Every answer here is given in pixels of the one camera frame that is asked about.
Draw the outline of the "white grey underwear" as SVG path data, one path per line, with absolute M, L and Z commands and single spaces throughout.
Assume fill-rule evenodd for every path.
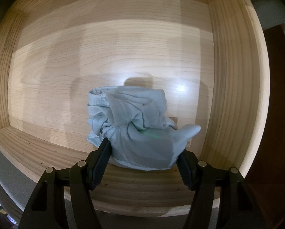
M 87 140 L 99 147 L 107 138 L 112 146 L 110 162 L 143 171 L 168 170 L 201 127 L 177 124 L 165 116 L 163 90 L 138 86 L 108 86 L 88 93 Z

